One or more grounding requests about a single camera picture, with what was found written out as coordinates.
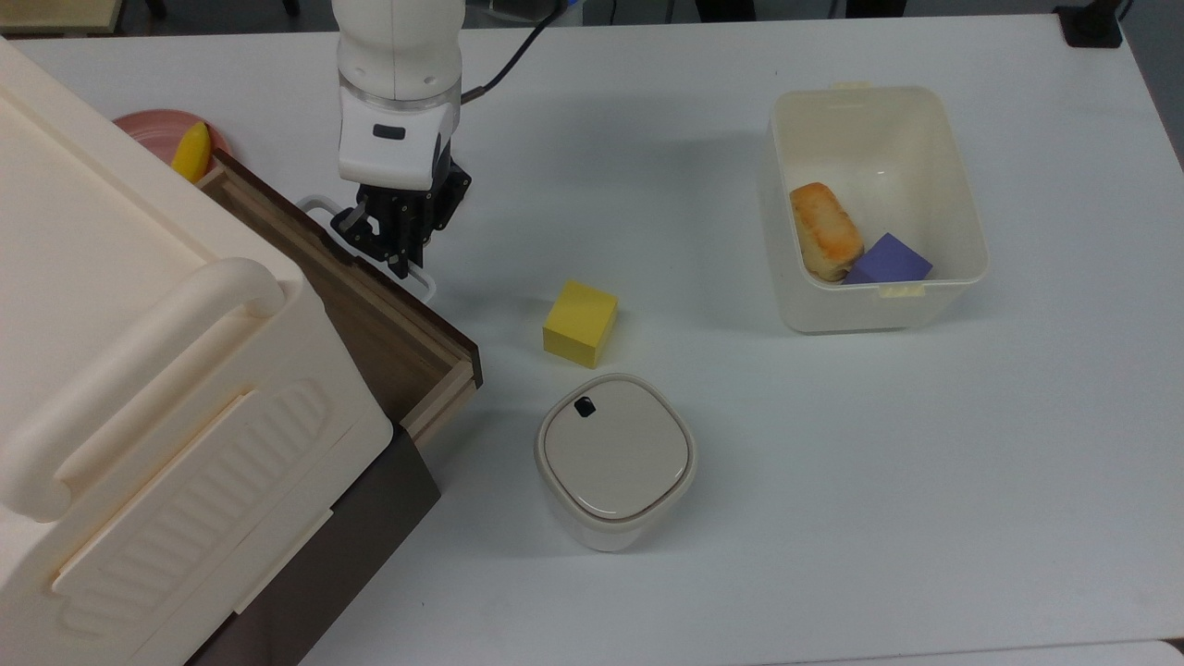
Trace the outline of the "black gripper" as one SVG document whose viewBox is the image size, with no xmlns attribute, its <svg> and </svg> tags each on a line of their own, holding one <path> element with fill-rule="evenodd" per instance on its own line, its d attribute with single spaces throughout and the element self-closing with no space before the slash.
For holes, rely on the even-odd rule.
<svg viewBox="0 0 1184 666">
<path fill-rule="evenodd" d="M 361 185 L 358 205 L 332 219 L 339 243 L 377 262 L 385 261 L 384 243 L 390 243 L 390 274 L 407 278 L 412 265 L 423 268 L 432 232 L 448 228 L 471 186 L 466 169 L 452 159 L 444 160 L 435 177 L 426 191 Z"/>
</svg>

